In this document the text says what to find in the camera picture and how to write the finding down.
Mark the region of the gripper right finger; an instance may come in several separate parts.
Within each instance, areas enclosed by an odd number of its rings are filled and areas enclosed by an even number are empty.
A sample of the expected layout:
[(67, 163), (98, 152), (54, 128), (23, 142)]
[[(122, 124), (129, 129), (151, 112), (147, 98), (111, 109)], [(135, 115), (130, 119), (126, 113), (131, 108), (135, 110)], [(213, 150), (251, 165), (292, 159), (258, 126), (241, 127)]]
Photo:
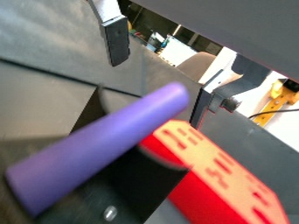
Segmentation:
[(239, 53), (230, 69), (239, 75), (238, 79), (221, 85), (221, 78), (225, 77), (227, 72), (226, 69), (221, 69), (201, 88), (190, 119), (190, 124), (194, 128), (201, 126), (207, 111), (217, 113), (219, 108), (225, 108), (233, 113), (238, 107), (233, 97), (258, 88), (271, 73), (269, 68)]

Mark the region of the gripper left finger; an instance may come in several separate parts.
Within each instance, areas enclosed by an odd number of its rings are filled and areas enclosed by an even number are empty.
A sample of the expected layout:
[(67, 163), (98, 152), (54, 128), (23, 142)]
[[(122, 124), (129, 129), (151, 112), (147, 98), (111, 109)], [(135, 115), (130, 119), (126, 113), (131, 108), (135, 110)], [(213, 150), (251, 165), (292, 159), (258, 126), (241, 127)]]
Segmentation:
[(109, 62), (117, 67), (130, 56), (129, 20), (122, 14), (118, 0), (89, 0), (89, 4), (106, 41)]

